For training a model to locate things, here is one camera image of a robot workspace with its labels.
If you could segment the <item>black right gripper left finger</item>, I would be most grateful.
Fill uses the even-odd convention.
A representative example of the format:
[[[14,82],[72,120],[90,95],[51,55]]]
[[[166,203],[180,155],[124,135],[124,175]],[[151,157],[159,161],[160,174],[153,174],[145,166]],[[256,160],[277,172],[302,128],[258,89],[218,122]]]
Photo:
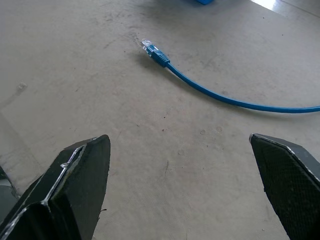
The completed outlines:
[[[110,156],[106,134],[74,143],[23,194],[0,167],[0,240],[92,240]]]

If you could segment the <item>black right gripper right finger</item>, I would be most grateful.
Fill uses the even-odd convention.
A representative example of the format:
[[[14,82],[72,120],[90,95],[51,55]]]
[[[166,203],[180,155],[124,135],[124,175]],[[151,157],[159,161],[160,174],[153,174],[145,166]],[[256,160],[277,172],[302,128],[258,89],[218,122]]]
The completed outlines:
[[[253,133],[266,196],[290,240],[320,240],[320,162],[302,146]]]

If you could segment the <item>blue box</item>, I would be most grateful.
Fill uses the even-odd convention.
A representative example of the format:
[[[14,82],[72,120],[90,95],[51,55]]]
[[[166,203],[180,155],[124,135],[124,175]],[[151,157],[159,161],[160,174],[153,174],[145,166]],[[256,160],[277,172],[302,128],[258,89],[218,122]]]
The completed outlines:
[[[217,0],[183,0],[192,6],[208,6],[215,3]]]

